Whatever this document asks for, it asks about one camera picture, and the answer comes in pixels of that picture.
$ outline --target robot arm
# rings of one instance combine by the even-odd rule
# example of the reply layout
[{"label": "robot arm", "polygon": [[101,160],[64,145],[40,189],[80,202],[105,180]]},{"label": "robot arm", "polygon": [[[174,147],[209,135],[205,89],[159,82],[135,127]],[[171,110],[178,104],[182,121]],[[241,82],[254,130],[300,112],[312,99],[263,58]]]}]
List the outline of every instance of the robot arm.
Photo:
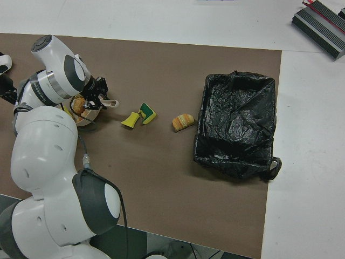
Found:
[{"label": "robot arm", "polygon": [[11,176],[32,197],[0,215],[0,247],[13,258],[108,258],[87,240],[117,224],[119,192],[90,169],[75,170],[77,127],[53,107],[81,93],[99,108],[105,81],[93,79],[79,55],[55,36],[40,38],[31,52],[46,69],[18,94]]}]

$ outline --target sponge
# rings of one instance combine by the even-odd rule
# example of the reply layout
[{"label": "sponge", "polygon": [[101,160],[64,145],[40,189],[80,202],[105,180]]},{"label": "sponge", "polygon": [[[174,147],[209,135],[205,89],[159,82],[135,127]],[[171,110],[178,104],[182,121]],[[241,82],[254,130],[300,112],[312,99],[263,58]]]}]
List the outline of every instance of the sponge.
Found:
[{"label": "sponge", "polygon": [[144,120],[142,123],[145,125],[150,123],[157,116],[154,110],[152,110],[146,103],[141,105],[139,113],[143,116]]},{"label": "sponge", "polygon": [[134,125],[136,121],[139,119],[139,117],[139,114],[137,114],[136,112],[132,112],[126,120],[121,122],[121,124],[124,124],[130,128],[134,128]]}]

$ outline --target white table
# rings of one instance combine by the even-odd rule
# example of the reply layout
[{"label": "white table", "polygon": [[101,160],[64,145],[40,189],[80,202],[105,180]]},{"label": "white table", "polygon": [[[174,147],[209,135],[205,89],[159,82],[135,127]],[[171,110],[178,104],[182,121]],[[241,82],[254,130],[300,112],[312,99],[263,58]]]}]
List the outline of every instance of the white table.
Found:
[{"label": "white table", "polygon": [[[340,0],[323,0],[335,12]],[[262,258],[345,254],[345,58],[291,26],[301,0],[3,0],[0,32],[283,50]]]}]

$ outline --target black plastic bag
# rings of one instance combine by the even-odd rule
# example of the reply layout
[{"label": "black plastic bag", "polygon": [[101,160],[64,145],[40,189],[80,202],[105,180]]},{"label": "black plastic bag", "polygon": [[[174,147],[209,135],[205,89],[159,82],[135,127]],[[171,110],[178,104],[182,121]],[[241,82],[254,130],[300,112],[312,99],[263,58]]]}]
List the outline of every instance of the black plastic bag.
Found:
[{"label": "black plastic bag", "polygon": [[237,71],[207,76],[194,161],[234,178],[273,180],[281,167],[272,155],[274,131],[273,78]]}]

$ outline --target brown paper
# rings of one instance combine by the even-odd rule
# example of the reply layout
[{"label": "brown paper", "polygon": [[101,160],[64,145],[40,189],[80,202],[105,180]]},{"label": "brown paper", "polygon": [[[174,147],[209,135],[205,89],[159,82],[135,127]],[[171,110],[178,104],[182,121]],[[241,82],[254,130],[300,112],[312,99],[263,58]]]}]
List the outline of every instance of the brown paper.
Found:
[{"label": "brown paper", "polygon": [[[13,59],[15,86],[44,69],[30,53],[37,35],[0,34],[0,51]],[[92,168],[115,183],[132,228],[259,258],[267,184],[240,182],[193,162],[196,125],[174,132],[172,120],[197,120],[205,78],[234,70],[271,76],[278,85],[281,51],[59,37],[82,56],[94,77],[106,78],[117,109],[100,112],[98,130],[82,133]],[[10,178],[13,106],[0,100],[0,193],[26,198]],[[120,122],[142,103],[158,115],[134,129]],[[82,166],[78,144],[76,168]]]}]

